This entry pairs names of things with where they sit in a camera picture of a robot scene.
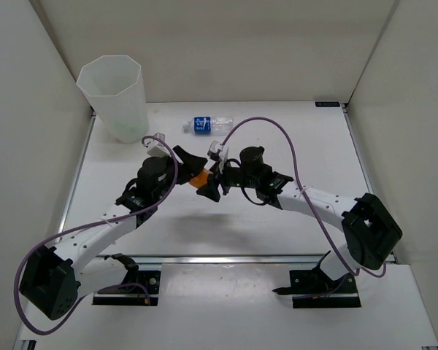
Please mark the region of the orange juice bottle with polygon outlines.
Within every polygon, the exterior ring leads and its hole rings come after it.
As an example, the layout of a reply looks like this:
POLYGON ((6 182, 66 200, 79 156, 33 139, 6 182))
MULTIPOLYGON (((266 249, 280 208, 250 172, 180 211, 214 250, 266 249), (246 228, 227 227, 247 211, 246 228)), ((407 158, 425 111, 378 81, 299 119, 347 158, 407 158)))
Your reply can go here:
POLYGON ((211 172, 208 169, 203 168, 199 175, 195 176, 189 181, 189 184, 196 189, 199 189, 207 184, 207 180, 210 174, 211 172))

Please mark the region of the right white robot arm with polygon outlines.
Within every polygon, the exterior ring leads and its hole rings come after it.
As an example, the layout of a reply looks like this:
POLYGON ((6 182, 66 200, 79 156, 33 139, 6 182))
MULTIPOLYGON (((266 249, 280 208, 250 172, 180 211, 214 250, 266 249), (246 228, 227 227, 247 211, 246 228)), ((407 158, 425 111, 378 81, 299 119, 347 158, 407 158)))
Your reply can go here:
POLYGON ((213 142, 208 156, 214 164, 197 194, 219 201, 232 187, 252 189, 260 206, 312 216, 342 232, 345 243, 326 253, 310 270, 310 292, 328 292, 351 272, 383 267, 403 233, 376 195, 350 198, 299 185, 292 177, 273 171, 263 154, 263 147, 247 147, 238 160, 230 159, 227 147, 213 142))

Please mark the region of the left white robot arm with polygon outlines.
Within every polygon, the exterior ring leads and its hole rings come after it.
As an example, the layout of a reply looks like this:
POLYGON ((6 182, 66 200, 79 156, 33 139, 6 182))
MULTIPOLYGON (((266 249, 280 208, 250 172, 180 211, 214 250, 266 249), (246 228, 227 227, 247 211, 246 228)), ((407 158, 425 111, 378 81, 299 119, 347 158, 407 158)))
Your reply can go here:
POLYGON ((175 185, 198 176, 206 164, 205 157, 180 146, 163 156, 146 158, 100 221, 50 247, 36 248, 25 259, 19 293, 55 321, 68 314, 81 297, 98 289, 111 284, 123 292, 135 289, 139 275, 133 261, 122 254, 109 258, 99 258, 99 254, 148 221, 175 185))

